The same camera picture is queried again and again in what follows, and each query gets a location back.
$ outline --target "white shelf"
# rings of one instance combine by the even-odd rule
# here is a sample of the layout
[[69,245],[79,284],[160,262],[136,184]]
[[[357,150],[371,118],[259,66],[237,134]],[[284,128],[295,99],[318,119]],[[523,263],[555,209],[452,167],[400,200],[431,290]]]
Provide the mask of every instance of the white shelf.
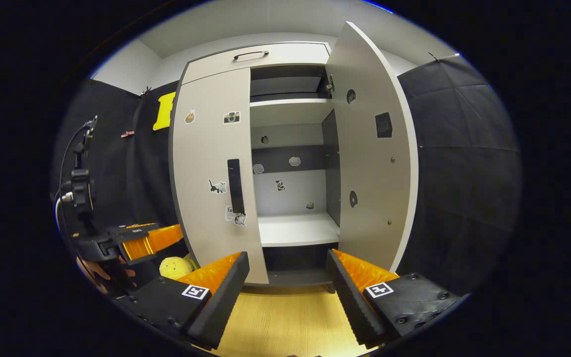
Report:
[[339,229],[327,212],[259,217],[261,246],[302,246],[338,242]]
[[321,124],[332,111],[331,99],[280,99],[250,104],[250,127]]

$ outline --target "ceiling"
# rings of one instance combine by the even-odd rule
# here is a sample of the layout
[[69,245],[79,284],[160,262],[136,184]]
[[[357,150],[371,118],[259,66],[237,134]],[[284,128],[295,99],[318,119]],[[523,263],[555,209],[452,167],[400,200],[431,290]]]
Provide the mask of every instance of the ceiling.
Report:
[[337,37],[345,21],[374,43],[416,65],[456,51],[397,14],[361,0],[214,0],[185,11],[140,37],[165,58],[218,39],[261,32],[306,32]]

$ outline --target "yellow sign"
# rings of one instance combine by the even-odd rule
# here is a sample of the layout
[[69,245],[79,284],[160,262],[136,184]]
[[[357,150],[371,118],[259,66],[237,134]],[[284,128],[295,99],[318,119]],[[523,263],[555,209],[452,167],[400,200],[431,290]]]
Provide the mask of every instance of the yellow sign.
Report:
[[165,94],[158,99],[158,102],[160,102],[160,109],[158,109],[158,119],[154,124],[154,130],[168,128],[171,124],[171,110],[173,108],[174,97],[175,92]]

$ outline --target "stuffed toy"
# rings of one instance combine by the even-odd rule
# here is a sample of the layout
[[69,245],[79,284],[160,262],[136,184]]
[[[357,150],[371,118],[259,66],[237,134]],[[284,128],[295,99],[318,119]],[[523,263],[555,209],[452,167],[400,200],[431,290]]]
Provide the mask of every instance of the stuffed toy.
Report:
[[186,258],[168,257],[160,263],[160,275],[177,280],[193,271],[191,261]]

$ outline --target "shelf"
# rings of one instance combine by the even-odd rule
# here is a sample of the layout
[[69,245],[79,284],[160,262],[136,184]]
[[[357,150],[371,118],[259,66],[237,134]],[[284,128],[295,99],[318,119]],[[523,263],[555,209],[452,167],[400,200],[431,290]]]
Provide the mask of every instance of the shelf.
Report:
[[268,271],[269,284],[244,285],[251,287],[305,287],[310,285],[331,284],[332,279],[325,269],[304,269],[287,271]]
[[281,99],[250,104],[250,127],[321,124],[333,110],[331,99]]
[[259,217],[262,247],[302,246],[338,242],[339,229],[327,214]]

